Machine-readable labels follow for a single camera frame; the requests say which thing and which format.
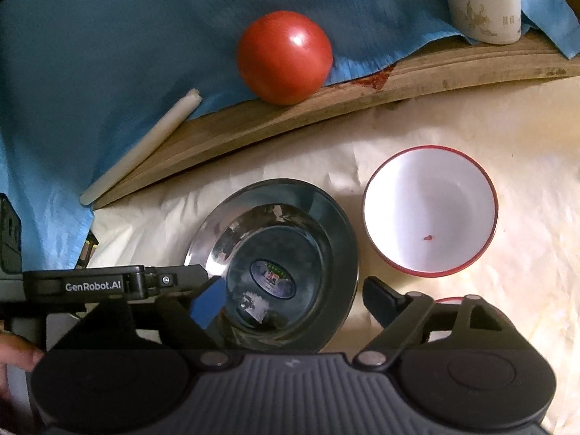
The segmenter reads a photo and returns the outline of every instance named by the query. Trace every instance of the wooden cutting board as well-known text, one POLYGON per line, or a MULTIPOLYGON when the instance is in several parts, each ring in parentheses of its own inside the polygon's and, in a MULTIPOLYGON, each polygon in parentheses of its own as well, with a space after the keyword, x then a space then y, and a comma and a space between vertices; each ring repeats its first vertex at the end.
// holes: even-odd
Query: wooden cutting board
MULTIPOLYGON (((580 0, 567 1, 580 14, 580 0)), ((569 76, 580 76, 580 57, 567 60, 534 31, 509 46, 471 46, 459 37, 435 41, 377 74, 324 87, 291 107, 254 100, 186 122, 101 196, 95 209, 208 160, 341 114, 456 88, 569 76)))

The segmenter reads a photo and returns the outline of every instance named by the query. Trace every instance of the beige paper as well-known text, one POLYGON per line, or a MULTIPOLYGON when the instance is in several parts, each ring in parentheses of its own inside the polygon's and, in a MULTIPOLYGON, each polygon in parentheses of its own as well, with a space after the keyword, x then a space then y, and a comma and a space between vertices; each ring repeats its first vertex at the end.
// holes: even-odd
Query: beige paper
MULTIPOLYGON (((551 363, 558 392, 544 426, 580 433, 580 78, 443 92, 351 113, 244 149, 95 213, 100 245, 91 266, 183 263, 203 219, 236 190, 292 177, 330 193, 359 240, 361 279, 401 293, 482 295, 551 363), (489 173, 500 199, 488 251, 463 272, 413 278, 389 267, 366 238, 362 194, 396 152, 447 145, 489 173)), ((357 295, 327 350, 352 356, 380 328, 357 295)))

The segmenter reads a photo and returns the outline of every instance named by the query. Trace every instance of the metal bowl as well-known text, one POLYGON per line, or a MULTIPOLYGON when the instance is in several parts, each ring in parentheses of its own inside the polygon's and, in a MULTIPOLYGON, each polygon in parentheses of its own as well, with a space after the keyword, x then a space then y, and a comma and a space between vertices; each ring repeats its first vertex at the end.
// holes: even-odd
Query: metal bowl
POLYGON ((230 344, 318 351, 344 322, 358 282, 344 211, 310 183, 280 178, 236 192, 195 234, 186 265, 226 282, 215 320, 230 344))

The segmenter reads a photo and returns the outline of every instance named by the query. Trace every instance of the screw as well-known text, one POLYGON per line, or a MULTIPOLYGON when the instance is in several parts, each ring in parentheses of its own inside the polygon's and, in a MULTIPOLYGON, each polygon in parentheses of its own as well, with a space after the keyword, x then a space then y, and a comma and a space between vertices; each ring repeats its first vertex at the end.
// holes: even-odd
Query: screw
POLYGON ((224 366, 229 358, 221 351, 206 351, 199 359, 205 366, 213 366, 219 368, 224 366))
POLYGON ((387 357, 380 351, 366 350, 357 355, 357 360, 365 366, 381 366, 387 363, 387 357))

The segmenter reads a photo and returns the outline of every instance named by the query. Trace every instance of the finger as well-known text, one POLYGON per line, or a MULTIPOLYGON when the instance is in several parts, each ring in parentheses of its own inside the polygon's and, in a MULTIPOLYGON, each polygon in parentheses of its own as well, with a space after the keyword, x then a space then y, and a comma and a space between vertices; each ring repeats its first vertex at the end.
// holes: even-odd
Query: finger
POLYGON ((8 391, 8 374, 6 372, 6 365, 0 364, 0 399, 8 401, 10 399, 10 391, 8 391))
POLYGON ((42 358, 42 351, 16 335, 0 333, 0 364, 17 366, 32 371, 42 358))

